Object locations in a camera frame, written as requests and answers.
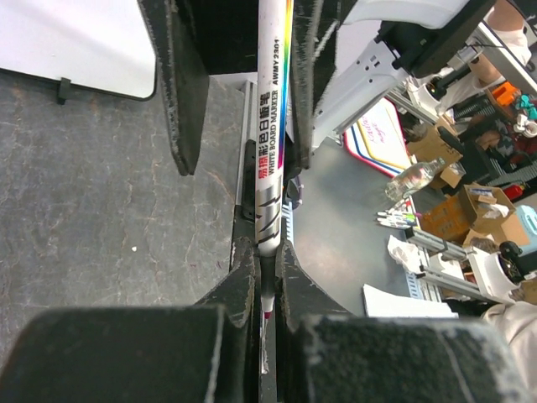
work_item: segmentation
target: blue container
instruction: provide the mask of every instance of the blue container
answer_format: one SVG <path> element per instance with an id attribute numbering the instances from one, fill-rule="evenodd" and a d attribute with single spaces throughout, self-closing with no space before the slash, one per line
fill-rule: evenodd
<path id="1" fill-rule="evenodd" d="M 522 254 L 534 252 L 537 250 L 537 212 L 533 207 L 519 206 L 517 207 L 517 217 L 529 238 L 529 245 L 520 247 L 523 250 Z"/>

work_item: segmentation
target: rainbow stripe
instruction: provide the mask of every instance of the rainbow stripe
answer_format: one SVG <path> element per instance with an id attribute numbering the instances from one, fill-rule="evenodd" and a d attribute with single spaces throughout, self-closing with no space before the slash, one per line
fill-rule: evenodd
<path id="1" fill-rule="evenodd" d="M 291 59 L 291 35 L 293 33 L 293 2 L 294 0 L 287 0 L 287 7 L 285 10 L 285 35 L 284 35 L 284 66 L 283 66 L 283 80 L 281 91 L 281 119 L 279 127 L 279 158 L 278 168 L 284 165 L 284 146 L 285 146 L 285 121 L 287 117 L 287 100 L 289 89 L 289 63 Z"/>

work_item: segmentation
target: whiteboard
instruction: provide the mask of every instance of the whiteboard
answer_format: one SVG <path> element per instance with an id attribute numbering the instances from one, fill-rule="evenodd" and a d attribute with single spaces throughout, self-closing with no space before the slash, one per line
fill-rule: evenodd
<path id="1" fill-rule="evenodd" d="M 136 98 L 155 89 L 136 0 L 0 1 L 0 69 Z"/>

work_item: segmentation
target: plastic bottle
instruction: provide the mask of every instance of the plastic bottle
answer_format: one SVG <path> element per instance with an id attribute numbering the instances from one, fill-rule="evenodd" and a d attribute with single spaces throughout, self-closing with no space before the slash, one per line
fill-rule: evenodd
<path id="1" fill-rule="evenodd" d="M 386 196 L 392 202 L 405 199 L 429 185 L 445 166 L 446 162 L 442 158 L 410 166 L 388 182 L 385 190 Z"/>

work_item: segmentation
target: person's arm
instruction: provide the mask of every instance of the person's arm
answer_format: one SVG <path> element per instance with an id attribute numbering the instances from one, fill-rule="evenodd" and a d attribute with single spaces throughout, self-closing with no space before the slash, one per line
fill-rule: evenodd
<path id="1" fill-rule="evenodd" d="M 524 17 L 507 0 L 497 0 L 494 10 L 488 16 L 487 23 L 491 29 L 497 31 L 517 31 L 524 27 Z M 492 84 L 502 76 L 483 55 L 469 66 L 482 87 Z"/>

